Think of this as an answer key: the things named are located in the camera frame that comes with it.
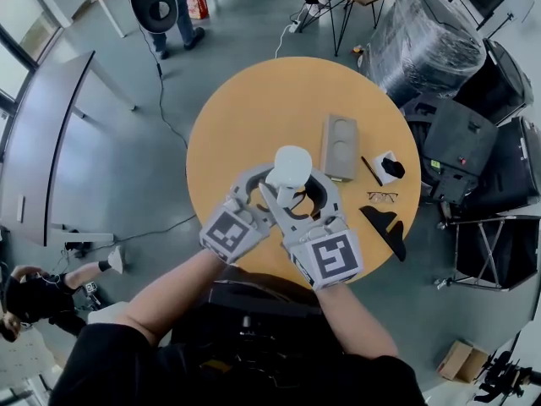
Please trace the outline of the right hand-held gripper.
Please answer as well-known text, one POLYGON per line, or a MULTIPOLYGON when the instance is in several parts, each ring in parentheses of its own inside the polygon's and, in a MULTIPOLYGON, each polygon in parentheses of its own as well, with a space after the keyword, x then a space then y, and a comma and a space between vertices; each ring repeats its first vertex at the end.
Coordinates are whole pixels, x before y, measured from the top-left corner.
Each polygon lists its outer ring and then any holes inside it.
POLYGON ((313 290, 344 283, 363 271, 358 236, 343 218, 336 217, 342 210, 339 189, 319 169, 313 168, 309 176, 310 216, 297 216, 279 206, 269 184, 259 183, 259 190, 281 229, 282 246, 313 290), (311 217, 319 220, 312 222, 311 217))

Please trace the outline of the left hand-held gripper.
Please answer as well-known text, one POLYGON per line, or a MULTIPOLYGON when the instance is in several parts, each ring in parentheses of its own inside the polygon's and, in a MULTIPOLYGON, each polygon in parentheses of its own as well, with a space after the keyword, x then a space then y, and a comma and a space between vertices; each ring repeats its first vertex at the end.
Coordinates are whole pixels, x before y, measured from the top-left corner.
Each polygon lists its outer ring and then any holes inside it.
POLYGON ((276 224, 259 191, 274 164, 267 162, 241 172, 229 195, 199 232, 201 246, 227 265, 236 263, 270 236, 276 224))

